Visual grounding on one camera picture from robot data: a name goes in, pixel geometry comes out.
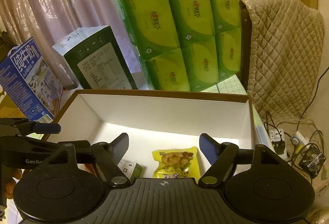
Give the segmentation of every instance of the blue milk carton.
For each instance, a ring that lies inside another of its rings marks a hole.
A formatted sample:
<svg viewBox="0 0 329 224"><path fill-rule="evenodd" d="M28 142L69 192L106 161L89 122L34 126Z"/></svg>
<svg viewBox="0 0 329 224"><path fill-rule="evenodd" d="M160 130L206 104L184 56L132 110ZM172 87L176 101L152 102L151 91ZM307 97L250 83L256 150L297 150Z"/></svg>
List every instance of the blue milk carton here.
<svg viewBox="0 0 329 224"><path fill-rule="evenodd" d="M56 116L63 88L33 38L0 63L0 85L30 121L50 123Z"/></svg>

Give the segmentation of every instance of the black cable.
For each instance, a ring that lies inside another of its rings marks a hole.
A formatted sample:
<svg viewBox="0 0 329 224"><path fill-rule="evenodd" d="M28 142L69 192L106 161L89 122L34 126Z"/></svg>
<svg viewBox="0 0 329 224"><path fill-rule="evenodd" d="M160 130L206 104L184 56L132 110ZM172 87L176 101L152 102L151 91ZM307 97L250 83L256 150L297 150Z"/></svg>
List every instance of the black cable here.
<svg viewBox="0 0 329 224"><path fill-rule="evenodd" d="M317 85L316 85L316 89L315 89L315 93L314 93L313 99L310 101L310 103L308 104L308 106L305 108L304 112L302 113L302 115L300 116L299 119L302 119L302 118L303 118L303 116L304 116L304 114L306 113L307 109L310 107L310 105L311 105L312 102L314 101L315 96L316 96L316 93L317 93L317 90L318 90L318 88L319 88L320 80L321 80L321 79L323 78L323 76L328 72L328 70L329 70L329 66L328 66L327 69L323 72L323 74L319 77L319 80L317 81Z"/></svg>
<svg viewBox="0 0 329 224"><path fill-rule="evenodd" d="M278 130L278 128L277 128L276 126L271 125L271 124L269 124L269 123L267 123L267 122L264 122L264 124L267 124L267 126L270 126L270 127L274 127L274 128L277 130L277 132L279 133L280 138L281 138L281 140L282 140L282 135L280 134L280 131Z"/></svg>
<svg viewBox="0 0 329 224"><path fill-rule="evenodd" d="M268 115L268 114L269 114L269 117L270 117L270 119L271 119L273 125L270 125L270 124L269 124L269 121L268 121L268 118L267 118L267 115ZM266 111L266 122L265 122L265 123L268 125L268 129L267 129L268 135L269 135L269 125L270 125L271 127L274 127L274 128L277 130L277 132L278 132L278 134L279 134L279 136L280 136L280 138L281 138L281 140L282 140L282 135L281 135L280 131L278 130L278 128L276 127L276 125L275 125L275 123L274 123L274 121L273 121L273 118L272 118L272 116L271 116L271 114L270 114L269 111Z"/></svg>
<svg viewBox="0 0 329 224"><path fill-rule="evenodd" d="M275 125L275 124L274 124L274 121L273 121L273 118L272 118L272 116L271 116L271 114L270 114L270 112L269 112L269 111L266 111L266 113L269 114L269 117L271 118L271 121L272 121L273 125Z"/></svg>
<svg viewBox="0 0 329 224"><path fill-rule="evenodd" d="M318 129L317 129L315 132L312 133L312 135L311 135L311 137L310 137L310 142L311 142L313 136L315 135L315 133L319 133L319 134L320 134L319 137L320 137L320 139L321 139L322 154L324 155L323 133L322 133L321 130L318 130Z"/></svg>
<svg viewBox="0 0 329 224"><path fill-rule="evenodd" d="M297 168L300 171L303 171L305 174L307 174L310 177L310 184L313 185L312 177L311 177L311 175L307 171L305 171L304 169L301 169L300 167L296 166L294 163L292 164L292 166L295 166L295 168Z"/></svg>
<svg viewBox="0 0 329 224"><path fill-rule="evenodd" d="M303 150L304 150L307 146L309 146L309 145L314 145L314 146L320 151L319 147L318 147L315 143L310 142L310 143L304 145L303 148L301 148L301 149L298 151L298 153L297 153L296 156L295 156L295 159L292 161L293 164L295 164L298 155L299 155L300 153L302 153Z"/></svg>
<svg viewBox="0 0 329 224"><path fill-rule="evenodd" d="M266 123L268 124L269 123L269 120L267 118L267 114L268 114L268 111L266 111ZM269 124L267 125L267 129L266 129L268 135L269 135Z"/></svg>
<svg viewBox="0 0 329 224"><path fill-rule="evenodd" d="M290 161L292 161L293 156L294 156L295 151L296 151L296 148L297 148L297 146L296 145L293 145L293 152L292 152L291 158L290 158L290 160L286 161L286 163L289 163Z"/></svg>

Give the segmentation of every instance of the cardboard box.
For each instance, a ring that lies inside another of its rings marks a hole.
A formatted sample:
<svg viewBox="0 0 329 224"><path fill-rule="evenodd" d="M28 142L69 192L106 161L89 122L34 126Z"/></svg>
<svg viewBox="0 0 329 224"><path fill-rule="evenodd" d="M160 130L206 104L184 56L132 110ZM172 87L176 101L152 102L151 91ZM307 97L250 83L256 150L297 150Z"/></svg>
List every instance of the cardboard box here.
<svg viewBox="0 0 329 224"><path fill-rule="evenodd" d="M150 87L160 90L190 91L181 49L175 49L144 62Z"/></svg>
<svg viewBox="0 0 329 224"><path fill-rule="evenodd" d="M86 89L137 89L109 26L78 28L53 45Z"/></svg>
<svg viewBox="0 0 329 224"><path fill-rule="evenodd" d="M118 0L134 51L142 60L179 48L168 0Z"/></svg>
<svg viewBox="0 0 329 224"><path fill-rule="evenodd" d="M215 37L182 48L191 91L202 91L218 82Z"/></svg>
<svg viewBox="0 0 329 224"><path fill-rule="evenodd" d="M240 26L239 0L210 1L213 9L213 21L216 34Z"/></svg>
<svg viewBox="0 0 329 224"><path fill-rule="evenodd" d="M215 35L210 0L169 0L181 47Z"/></svg>
<svg viewBox="0 0 329 224"><path fill-rule="evenodd" d="M78 90L54 120L61 125L61 132L50 135L48 141L111 142L126 132L129 149L124 159L138 163L143 167L141 176L151 178L158 167L153 150L198 147L204 132L218 142L253 148L256 137L251 105L246 95ZM198 160L203 174L210 164L200 151Z"/></svg>
<svg viewBox="0 0 329 224"><path fill-rule="evenodd" d="M33 38L1 61L0 85L30 121L50 123L57 115L63 88Z"/></svg>

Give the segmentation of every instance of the yellow snack bag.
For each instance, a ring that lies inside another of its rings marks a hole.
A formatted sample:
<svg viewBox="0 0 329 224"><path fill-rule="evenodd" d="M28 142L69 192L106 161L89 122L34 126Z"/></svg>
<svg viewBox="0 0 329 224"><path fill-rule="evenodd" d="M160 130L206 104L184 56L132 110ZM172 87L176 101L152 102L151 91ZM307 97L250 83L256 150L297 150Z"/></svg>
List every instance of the yellow snack bag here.
<svg viewBox="0 0 329 224"><path fill-rule="evenodd" d="M153 151L153 159L159 162L153 177L158 179L195 178L198 182L201 175L197 152L197 147Z"/></svg>

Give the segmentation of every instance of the white box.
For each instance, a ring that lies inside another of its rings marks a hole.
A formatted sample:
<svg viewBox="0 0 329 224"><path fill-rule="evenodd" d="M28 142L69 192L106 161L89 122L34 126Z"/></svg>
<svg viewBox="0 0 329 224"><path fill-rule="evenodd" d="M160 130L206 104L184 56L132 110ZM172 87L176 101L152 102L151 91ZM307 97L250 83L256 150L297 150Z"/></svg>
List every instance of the white box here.
<svg viewBox="0 0 329 224"><path fill-rule="evenodd" d="M246 95L152 90L77 90L54 119L61 133L48 141L88 140L111 142L129 135L124 159L143 167L142 177L152 178L158 162L152 151L199 147L207 133L218 142L252 149L258 141L252 106ZM199 150L200 172L209 167ZM242 166L239 171L247 169Z"/></svg>

